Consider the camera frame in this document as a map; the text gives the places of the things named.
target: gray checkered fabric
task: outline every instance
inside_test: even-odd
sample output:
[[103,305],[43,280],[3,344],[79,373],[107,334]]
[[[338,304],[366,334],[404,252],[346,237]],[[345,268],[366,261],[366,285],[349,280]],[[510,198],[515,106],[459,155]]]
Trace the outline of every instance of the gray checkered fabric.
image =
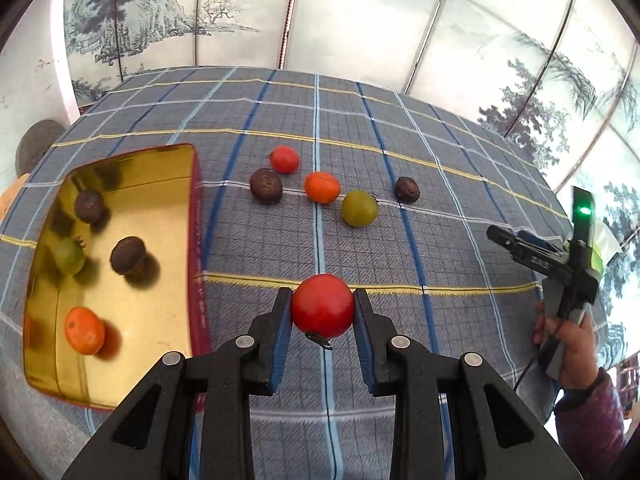
[[[2,234],[14,243],[0,242],[0,409],[48,478],[62,474],[107,415],[26,386],[21,327],[32,249],[15,240],[37,240],[65,175],[105,156],[178,142],[196,147],[211,240],[206,269],[214,276],[299,281],[330,272],[348,283],[413,287],[418,293],[371,295],[374,310],[389,316],[399,333],[456,358],[480,352],[510,384],[534,354],[537,289],[499,287],[526,285],[535,277],[488,242],[485,231],[497,223],[560,243],[570,223],[518,147],[446,110],[324,76],[179,68],[126,80],[59,142],[2,224]],[[283,176],[281,203],[262,205],[246,183],[280,144],[299,152],[302,166]],[[343,192],[375,194],[377,220],[352,229],[340,218],[339,201],[312,205],[300,190],[314,168],[334,174]],[[393,179],[402,175],[422,190],[413,206],[400,207],[393,195]],[[481,290],[456,293],[470,286]],[[216,348],[268,311],[276,289],[218,280],[207,283],[206,295]],[[548,416],[555,391],[538,370],[527,375],[519,393],[540,419]],[[252,399],[256,476],[388,478],[393,420],[394,400],[367,393],[352,332],[327,352],[294,329],[278,393]],[[68,445],[60,449],[54,442]],[[193,460],[193,477],[197,469]]]

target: purple sleeve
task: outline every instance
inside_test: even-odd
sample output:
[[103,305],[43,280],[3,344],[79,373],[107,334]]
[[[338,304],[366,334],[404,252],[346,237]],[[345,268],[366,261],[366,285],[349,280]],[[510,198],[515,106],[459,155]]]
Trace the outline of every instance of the purple sleeve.
[[580,405],[556,406],[558,443],[584,480],[601,480],[625,447],[622,408],[611,378],[601,369],[600,382]]

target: silver screw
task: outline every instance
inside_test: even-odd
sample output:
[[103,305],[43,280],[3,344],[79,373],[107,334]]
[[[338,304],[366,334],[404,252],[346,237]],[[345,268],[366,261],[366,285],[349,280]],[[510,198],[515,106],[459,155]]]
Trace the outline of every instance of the silver screw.
[[250,346],[253,346],[254,342],[255,339],[250,335],[241,335],[236,339],[236,346],[238,348],[249,348]]
[[411,341],[403,335],[397,335],[391,339],[391,344],[396,348],[407,348],[411,344]]
[[162,364],[167,366],[177,365],[180,362],[178,352],[167,352],[162,356]]
[[465,355],[465,363],[469,366],[480,366],[482,364],[482,358],[474,352],[469,352]]

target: yellow stripe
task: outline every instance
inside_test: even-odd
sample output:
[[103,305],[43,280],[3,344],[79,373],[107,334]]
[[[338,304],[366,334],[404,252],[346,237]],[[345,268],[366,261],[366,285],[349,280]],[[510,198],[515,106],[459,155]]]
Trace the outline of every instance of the yellow stripe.
[[[87,139],[78,139],[78,140],[69,140],[67,142],[55,142],[54,144],[52,144],[52,146],[59,148],[62,146],[71,146],[73,144],[81,144],[83,142],[92,142],[94,140],[97,139],[117,139],[119,137],[127,137],[127,136],[143,136],[143,135],[162,135],[162,134],[174,134],[175,130],[150,130],[150,131],[146,131],[146,132],[130,132],[128,134],[99,134],[95,137],[89,137]],[[306,136],[299,136],[299,135],[295,135],[295,134],[284,134],[284,133],[274,133],[274,132],[262,132],[262,131],[258,131],[258,130],[236,130],[233,128],[215,128],[212,130],[181,130],[181,133],[184,134],[220,134],[220,133],[229,133],[229,134],[236,134],[236,135],[241,135],[241,134],[247,134],[247,135],[251,135],[251,136],[259,136],[259,137],[271,137],[271,138],[275,138],[275,139],[289,139],[289,140],[301,140],[303,142],[314,142],[314,139],[312,137],[306,137]],[[435,164],[434,162],[428,162],[426,160],[420,160],[419,158],[414,158],[412,156],[406,156],[406,155],[401,155],[400,153],[395,153],[395,152],[388,152],[388,151],[382,151],[380,148],[375,148],[373,146],[364,146],[362,144],[353,144],[352,142],[343,142],[341,140],[331,140],[331,139],[316,139],[318,140],[321,144],[329,144],[331,146],[340,146],[342,148],[353,148],[355,150],[363,150],[365,152],[373,152],[373,153],[385,153],[388,156],[392,156],[393,158],[398,158],[400,160],[406,160],[407,162],[413,162],[414,164],[420,164],[421,166],[426,166],[427,168],[433,168],[434,170],[438,169],[438,165]],[[553,213],[554,215],[560,217],[560,218],[564,218],[567,219],[568,217],[562,213],[559,213],[558,211],[555,211],[553,208],[537,202],[531,198],[529,198],[528,196],[524,196],[520,193],[516,193],[510,189],[507,189],[503,186],[501,186],[500,184],[498,184],[497,182],[494,182],[492,180],[488,180],[486,178],[483,178],[479,175],[475,175],[475,174],[471,174],[471,173],[465,173],[465,171],[460,171],[460,170],[456,170],[454,168],[450,168],[448,166],[440,166],[442,168],[443,171],[446,171],[447,173],[451,173],[451,174],[455,174],[458,176],[462,176],[464,178],[468,178],[469,180],[475,180],[478,182],[486,182],[488,184],[491,184],[492,186],[498,187],[499,189],[503,190],[505,193],[510,194],[512,196],[516,196],[521,200],[524,200],[526,202],[532,203],[534,205],[537,205],[538,207],[541,207],[542,209],[545,209],[551,213]]]
[[[301,283],[295,280],[285,280],[284,278],[268,278],[265,276],[245,276],[242,274],[225,274],[222,272],[204,272],[202,277],[209,283],[223,283],[224,285],[244,285],[259,286],[261,288],[280,288],[288,286],[296,289]],[[362,285],[351,283],[348,285],[351,290],[356,288],[366,288],[369,294],[413,294],[420,296],[422,287],[419,285]],[[428,286],[427,292],[432,296],[478,296],[481,294],[509,294],[515,292],[525,292],[536,287],[536,283],[524,283],[513,286]]]
[[[211,83],[269,83],[272,85],[282,85],[282,86],[293,86],[295,88],[306,88],[306,89],[314,89],[315,87],[313,85],[305,85],[302,83],[289,83],[289,82],[285,82],[285,81],[266,81],[265,79],[260,79],[260,78],[252,78],[252,79],[228,79],[228,80],[220,80],[220,79],[203,79],[203,80],[196,80],[196,81],[177,81],[177,82],[173,82],[173,83],[153,83],[149,86],[136,86],[134,88],[125,88],[123,90],[113,90],[111,92],[109,92],[109,94],[117,94],[117,93],[121,93],[121,92],[133,92],[135,90],[142,90],[143,88],[151,88],[153,86],[170,86],[170,85],[177,85],[177,84],[211,84]],[[348,94],[348,95],[353,95],[356,96],[357,98],[362,98],[364,97],[366,100],[368,101],[375,101],[377,103],[382,103],[385,105],[389,105],[389,106],[393,106],[395,108],[400,108],[402,109],[402,107],[400,107],[399,105],[395,104],[395,103],[390,103],[389,101],[385,101],[382,99],[377,99],[375,97],[371,97],[371,96],[366,96],[366,95],[360,95],[359,93],[357,93],[356,91],[353,90],[338,90],[338,89],[334,89],[334,88],[324,88],[324,87],[320,87],[320,90],[324,91],[324,92],[333,92],[336,94]],[[482,140],[482,142],[487,143],[488,145],[493,146],[494,148],[498,148],[499,150],[501,150],[502,152],[507,153],[508,155],[514,156],[515,158],[517,158],[520,162],[522,162],[523,164],[526,164],[527,166],[530,166],[532,168],[535,168],[534,164],[531,164],[528,160],[524,160],[523,158],[520,158],[519,156],[517,156],[515,153],[511,152],[510,150],[505,150],[503,147],[498,146],[497,144],[495,144],[494,142],[491,142],[490,140],[485,139],[484,137],[480,137],[477,136],[476,134],[465,130],[463,128],[460,128],[459,126],[456,126],[455,124],[450,124],[447,123],[447,121],[443,121],[440,120],[437,117],[434,117],[432,115],[429,114],[425,114],[423,112],[419,112],[417,110],[411,110],[410,108],[407,107],[407,110],[409,111],[409,113],[411,114],[416,114],[416,115],[420,115],[422,117],[427,117],[433,121],[436,121],[437,123],[441,123],[441,124],[446,124],[447,126],[462,132],[464,134],[470,135],[472,137],[474,137],[477,140]]]
[[7,242],[11,245],[16,245],[18,247],[28,247],[30,249],[35,249],[37,245],[37,242],[34,242],[33,240],[22,241],[19,238],[14,238],[7,235],[0,235],[0,242]]

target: dark brown round object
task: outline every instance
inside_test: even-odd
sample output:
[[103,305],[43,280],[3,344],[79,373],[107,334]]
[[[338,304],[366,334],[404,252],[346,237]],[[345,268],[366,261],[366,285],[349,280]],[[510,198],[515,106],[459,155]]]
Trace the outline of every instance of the dark brown round object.
[[123,276],[135,274],[143,267],[145,258],[145,243],[137,236],[127,236],[111,251],[111,268]]
[[95,224],[104,215],[104,199],[93,189],[85,189],[76,197],[74,211],[85,224]]
[[420,198],[420,188],[415,180],[401,176],[396,182],[396,198],[405,204],[412,204]]
[[20,139],[15,152],[15,175],[20,177],[31,173],[40,159],[47,153],[65,127],[57,121],[46,119],[35,123]]
[[263,204],[277,204],[282,198],[282,181],[271,168],[261,168],[249,179],[251,194]]

